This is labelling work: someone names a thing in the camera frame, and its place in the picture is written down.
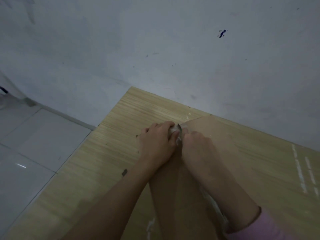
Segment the shirt sleeve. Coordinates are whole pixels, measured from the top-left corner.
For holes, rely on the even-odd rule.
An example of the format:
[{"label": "shirt sleeve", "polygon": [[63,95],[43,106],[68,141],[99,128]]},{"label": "shirt sleeve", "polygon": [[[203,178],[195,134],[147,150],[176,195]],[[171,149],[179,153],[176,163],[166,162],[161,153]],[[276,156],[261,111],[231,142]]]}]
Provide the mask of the shirt sleeve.
[{"label": "shirt sleeve", "polygon": [[293,238],[284,233],[264,210],[261,210],[260,216],[245,229],[226,235],[228,240],[293,240]]}]

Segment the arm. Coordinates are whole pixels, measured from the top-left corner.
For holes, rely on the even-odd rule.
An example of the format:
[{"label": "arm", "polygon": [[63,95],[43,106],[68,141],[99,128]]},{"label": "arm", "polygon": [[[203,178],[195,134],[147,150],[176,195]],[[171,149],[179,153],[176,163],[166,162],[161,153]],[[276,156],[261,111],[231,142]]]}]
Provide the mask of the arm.
[{"label": "arm", "polygon": [[153,123],[150,128],[142,130],[138,162],[80,219],[63,240],[121,238],[142,190],[175,150],[179,132],[168,138],[168,129],[173,125],[171,121]]},{"label": "arm", "polygon": [[226,215],[235,232],[229,239],[289,239],[235,181],[210,138],[187,129],[182,136],[182,160]]}]

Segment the person's left hand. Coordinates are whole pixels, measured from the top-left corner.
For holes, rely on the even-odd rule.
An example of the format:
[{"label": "person's left hand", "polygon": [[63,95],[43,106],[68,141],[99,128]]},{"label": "person's left hand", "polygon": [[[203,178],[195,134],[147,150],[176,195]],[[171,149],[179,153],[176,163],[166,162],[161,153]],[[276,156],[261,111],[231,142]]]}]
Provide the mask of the person's left hand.
[{"label": "person's left hand", "polygon": [[139,136],[140,161],[150,163],[154,170],[158,170],[165,164],[176,149],[176,140],[179,131],[175,131],[168,138],[168,131],[175,123],[166,121],[164,123],[153,123],[150,128],[144,128]]}]

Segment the wood grain surface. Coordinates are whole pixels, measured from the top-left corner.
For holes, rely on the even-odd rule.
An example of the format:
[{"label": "wood grain surface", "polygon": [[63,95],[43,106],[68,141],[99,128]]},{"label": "wood grain surface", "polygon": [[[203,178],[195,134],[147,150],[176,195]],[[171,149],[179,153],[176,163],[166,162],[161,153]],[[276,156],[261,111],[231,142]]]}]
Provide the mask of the wood grain surface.
[{"label": "wood grain surface", "polygon": [[[7,234],[7,239],[59,239],[138,159],[136,135],[153,122],[183,123],[208,113],[131,87],[98,128],[68,159]],[[320,236],[320,153],[216,117],[243,161],[264,183],[283,217],[308,239]],[[308,158],[311,170],[306,163]],[[304,193],[297,161],[306,185]],[[147,239],[155,217],[149,187],[142,192],[122,239]],[[150,239],[161,239],[155,222]]]}]

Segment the tiled floor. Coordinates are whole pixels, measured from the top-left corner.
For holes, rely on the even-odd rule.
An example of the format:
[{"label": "tiled floor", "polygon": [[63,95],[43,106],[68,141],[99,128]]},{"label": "tiled floor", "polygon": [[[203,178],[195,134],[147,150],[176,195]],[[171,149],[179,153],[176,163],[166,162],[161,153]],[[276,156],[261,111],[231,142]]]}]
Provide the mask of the tiled floor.
[{"label": "tiled floor", "polygon": [[0,238],[90,130],[6,96],[0,110]]}]

